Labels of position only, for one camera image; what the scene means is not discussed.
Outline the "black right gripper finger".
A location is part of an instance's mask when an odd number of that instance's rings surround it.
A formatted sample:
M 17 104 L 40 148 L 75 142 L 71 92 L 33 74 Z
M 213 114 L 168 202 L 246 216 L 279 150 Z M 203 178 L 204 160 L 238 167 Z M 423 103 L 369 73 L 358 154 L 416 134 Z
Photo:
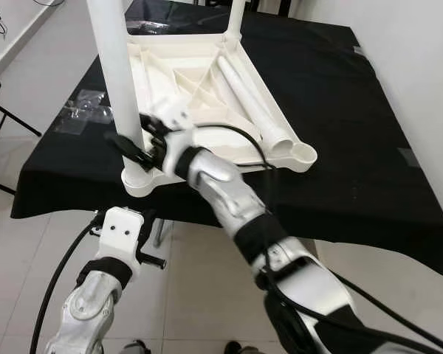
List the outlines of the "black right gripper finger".
M 116 132 L 107 132 L 104 135 L 108 145 L 112 146 L 121 156 L 136 163 L 140 167 L 153 166 L 153 159 L 140 147 L 136 146 L 128 137 L 119 135 Z

